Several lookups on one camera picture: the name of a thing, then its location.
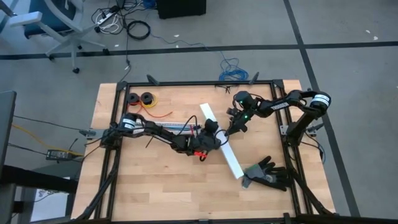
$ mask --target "black metal frame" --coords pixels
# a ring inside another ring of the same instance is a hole
[[[159,86],[187,86],[187,85],[248,85],[249,81],[208,81],[208,82],[162,82],[160,83]],[[286,92],[284,90],[283,86],[283,80],[258,80],[254,83],[254,85],[269,85],[271,89],[271,94],[272,98],[276,99],[277,98],[277,93],[276,93],[276,87],[279,87],[280,89],[280,94],[281,96],[285,96]],[[125,113],[127,110],[127,95],[130,92],[130,89],[132,87],[143,87],[143,86],[154,86],[152,83],[118,83],[116,86],[116,94],[114,97],[114,103],[113,103],[113,109],[112,109],[112,115],[111,115],[111,122],[116,122],[116,116],[118,113],[118,104],[120,102],[120,97],[122,95],[122,92],[124,91],[124,99],[123,99],[123,108],[121,114]],[[292,122],[292,118],[290,117],[290,111],[289,109],[285,109],[286,112],[286,117],[287,117],[287,124]],[[282,117],[280,114],[280,111],[277,111],[277,123],[278,123],[278,128],[279,126],[283,125]],[[289,148],[287,147],[286,144],[283,143],[282,141],[282,148],[284,151],[284,157],[285,160],[290,159],[289,157]],[[120,160],[120,153],[121,153],[121,146],[119,149],[116,149],[116,155],[114,158],[114,163],[119,164]],[[297,148],[294,149],[294,155],[297,158],[296,163],[297,163],[297,171],[299,175],[304,179],[305,175],[303,173],[302,169],[302,163],[301,163],[301,158],[300,158],[300,153]],[[107,171],[108,171],[108,166],[109,166],[109,158],[111,156],[111,150],[106,149],[105,150],[105,156],[104,156],[104,161],[103,161],[103,167],[101,171],[101,178],[100,178],[100,183],[99,186],[104,184],[104,181],[106,180],[107,176]],[[111,188],[109,192],[109,200],[108,200],[108,207],[106,210],[106,218],[111,220],[112,214],[113,214],[113,205],[114,205],[114,196],[116,193],[116,182],[117,182],[117,177],[115,177],[111,183]],[[301,214],[300,210],[300,204],[299,204],[299,196],[297,194],[297,189],[296,186],[293,185],[290,188],[292,198],[293,198],[293,204],[294,204],[294,211],[296,215]],[[305,205],[307,211],[310,211],[312,214],[312,206],[310,202],[308,201],[308,198],[304,195],[305,199]],[[95,215],[94,218],[98,219],[101,217],[101,209],[102,209],[102,199],[100,200],[99,204],[96,206],[95,210]],[[192,223],[195,220],[180,220],[180,221],[161,221],[161,222],[153,222],[153,221],[144,221],[144,222],[118,222],[118,223]],[[228,220],[211,220],[212,223],[284,223],[285,218],[253,218],[253,219],[228,219]]]
[[[220,85],[248,85],[249,81],[236,81],[236,82],[225,82],[225,81],[210,81],[210,82],[163,82],[160,83],[160,85],[156,86],[187,86],[187,85],[214,85],[215,88],[216,86]],[[272,99],[276,99],[278,97],[277,95],[277,88],[280,91],[281,96],[286,96],[285,88],[284,88],[284,83],[283,80],[258,80],[254,83],[254,85],[270,85],[271,88],[271,95]],[[123,99],[123,108],[122,108],[122,114],[126,112],[127,110],[127,95],[130,92],[130,89],[132,87],[142,87],[142,86],[155,86],[155,84],[152,83],[118,83],[116,85],[116,94],[114,98],[114,103],[113,103],[113,109],[112,109],[112,115],[111,115],[111,122],[116,121],[116,116],[118,113],[118,105],[121,97],[121,93],[124,90],[124,99]],[[290,114],[289,108],[285,108],[285,116],[287,118],[287,124],[290,124],[292,122],[292,117]],[[276,118],[277,118],[277,124],[278,124],[278,129],[280,131],[279,126],[283,125],[283,120],[282,120],[282,115],[280,111],[276,111]],[[279,132],[280,134],[280,140],[282,143],[282,150],[284,153],[284,158],[285,158],[285,164],[287,168],[289,169],[290,166],[292,166],[292,163],[289,161],[290,156],[289,156],[289,146],[287,143],[283,140],[283,135],[281,131]],[[192,223],[197,223],[197,224],[215,224],[215,223],[306,223],[306,224],[334,224],[334,223],[342,223],[342,224],[375,224],[375,223],[398,223],[398,220],[388,220],[388,219],[380,219],[380,218],[360,218],[360,217],[343,217],[343,216],[338,216],[338,215],[314,215],[312,211],[312,204],[308,199],[308,196],[305,194],[303,191],[303,197],[304,197],[304,203],[305,203],[305,208],[307,213],[302,213],[300,209],[300,204],[299,204],[299,197],[297,195],[297,188],[296,185],[293,184],[290,188],[291,194],[292,194],[292,201],[293,201],[293,206],[294,206],[294,211],[295,211],[295,217],[290,218],[290,215],[288,213],[283,213],[283,217],[280,218],[245,218],[245,219],[223,219],[223,220],[163,220],[163,221],[126,221],[126,222],[112,222],[112,214],[113,214],[113,205],[114,205],[114,196],[116,193],[116,182],[117,182],[117,176],[118,176],[118,168],[119,168],[119,161],[120,161],[120,156],[121,156],[121,145],[119,148],[114,149],[116,151],[115,157],[114,157],[114,164],[113,168],[115,167],[116,170],[113,170],[113,173],[108,175],[108,166],[109,166],[109,158],[111,155],[111,150],[106,149],[105,151],[105,156],[104,156],[104,162],[103,162],[103,167],[102,167],[102,172],[101,172],[101,180],[99,183],[99,188],[102,191],[101,193],[97,193],[97,196],[99,194],[99,198],[96,197],[97,199],[97,204],[95,207],[95,214],[94,214],[94,219],[93,220],[87,220],[89,215],[83,219],[77,219],[74,220],[74,223],[103,223],[103,224],[110,224],[110,223],[118,223],[118,224],[128,224],[128,223],[141,223],[141,224],[159,224],[159,223],[178,223],[178,224],[192,224]],[[303,171],[303,165],[300,157],[300,152],[298,147],[293,147],[292,148],[296,160],[296,166],[297,166],[297,173],[300,176],[300,178],[303,180],[305,183],[305,174]],[[109,200],[108,200],[108,207],[106,211],[106,217],[105,218],[100,218],[101,217],[101,208],[102,208],[102,196],[104,192],[104,186],[106,186],[105,183],[110,183],[110,193],[109,193]]]

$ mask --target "yellow cable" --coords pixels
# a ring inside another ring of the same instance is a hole
[[[145,107],[145,108],[152,108],[152,107],[154,107],[154,106],[157,104],[157,97],[156,97],[154,94],[152,94],[152,96],[154,97],[154,100],[152,101],[151,104],[145,105],[143,102],[141,102],[141,105],[142,105],[143,107]]]
[[[41,139],[39,139],[39,137],[37,137],[36,135],[34,135],[33,133],[31,133],[30,131],[26,130],[25,128],[23,128],[21,126],[18,126],[16,124],[12,124],[12,127],[16,128],[16,129],[20,129],[21,131],[27,133],[32,138],[34,138],[38,143],[42,144],[43,146],[45,146],[45,147],[47,147],[49,149],[56,149],[56,150],[59,150],[59,151],[62,151],[62,152],[68,152],[68,153],[70,153],[72,155],[75,155],[75,156],[83,156],[83,154],[80,154],[80,153],[77,153],[77,152],[69,151],[69,150],[66,150],[66,149],[61,149],[59,147],[55,147],[55,146],[51,146],[49,144],[46,144]]]

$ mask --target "black floor stripe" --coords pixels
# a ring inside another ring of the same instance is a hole
[[[290,19],[290,23],[291,23],[292,28],[293,28],[294,36],[295,36],[295,38],[297,40],[297,44],[298,44],[298,47],[300,49],[301,56],[303,58],[304,66],[305,66],[305,69],[307,71],[307,75],[308,75],[308,78],[310,80],[311,86],[312,86],[312,88],[314,90],[319,90],[318,82],[317,82],[317,79],[315,78],[315,74],[313,72],[313,69],[312,69],[312,66],[311,66],[311,62],[310,62],[310,59],[309,59],[307,51],[306,51],[306,47],[307,46],[304,45],[302,36],[300,34],[299,26],[297,25],[297,21],[296,21],[296,19],[294,17],[292,6],[290,5],[289,0],[284,0],[284,3],[285,3],[287,14],[288,14],[289,19]],[[336,46],[336,45],[342,45],[342,44],[329,45],[329,47]],[[343,186],[343,191],[344,191],[344,194],[345,194],[345,197],[346,197],[346,201],[347,201],[347,204],[348,204],[349,212],[350,212],[351,216],[353,216],[353,217],[360,217],[358,205],[356,204],[356,201],[355,201],[354,192],[353,192],[353,189],[352,189],[351,184],[349,182],[347,171],[346,171],[345,166],[343,164],[343,158],[341,157],[341,153],[340,153],[340,150],[339,150],[339,147],[338,147],[338,144],[337,144],[335,132],[334,132],[333,127],[332,127],[332,125],[330,123],[329,116],[327,114],[324,115],[322,117],[322,120],[323,120],[323,123],[325,125],[325,130],[326,130],[326,133],[328,135],[330,148],[331,148],[331,151],[333,153],[333,158],[334,158],[335,163],[336,163],[336,167],[337,167],[338,174],[340,176],[341,184]]]
[[[398,41],[389,42],[364,42],[364,43],[342,43],[342,44],[280,44],[280,45],[233,45],[233,46],[216,46],[216,47],[186,47],[172,49],[144,49],[144,50],[128,50],[128,55],[145,55],[145,54],[172,54],[172,53],[193,53],[193,52],[216,52],[216,51],[234,51],[234,50],[298,50],[305,57],[305,49],[344,49],[358,47],[393,47],[398,46]],[[125,55],[125,50],[112,50],[110,56]],[[70,53],[55,53],[54,58],[70,57]],[[102,51],[96,52],[78,52],[77,57],[101,57],[104,55]],[[0,60],[22,60],[22,59],[41,59],[47,58],[45,54],[15,54],[0,55]]]
[[[398,46],[398,41],[341,43],[341,44],[305,44],[305,49],[343,49],[357,47],[393,47]]]

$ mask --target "blue cable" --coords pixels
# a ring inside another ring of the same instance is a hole
[[[161,39],[164,42],[168,43],[168,44],[176,44],[178,42],[182,42],[184,44],[187,44],[189,46],[195,46],[195,45],[201,45],[202,47],[204,47],[206,50],[212,52],[212,50],[210,50],[205,44],[203,43],[195,43],[195,44],[190,44],[184,40],[176,40],[173,42],[169,42],[167,40],[165,40],[163,37],[160,36],[156,36],[152,33],[150,33],[151,36]],[[220,62],[220,68],[222,70],[221,74],[218,77],[218,80],[247,80],[249,78],[249,74],[247,73],[247,71],[243,70],[242,68],[240,68],[239,65],[239,59],[238,58],[226,58],[224,53],[222,51],[220,51],[221,56],[223,57],[223,60]]]

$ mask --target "black box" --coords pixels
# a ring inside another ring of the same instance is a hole
[[[206,13],[206,0],[156,0],[156,6],[161,19]]]

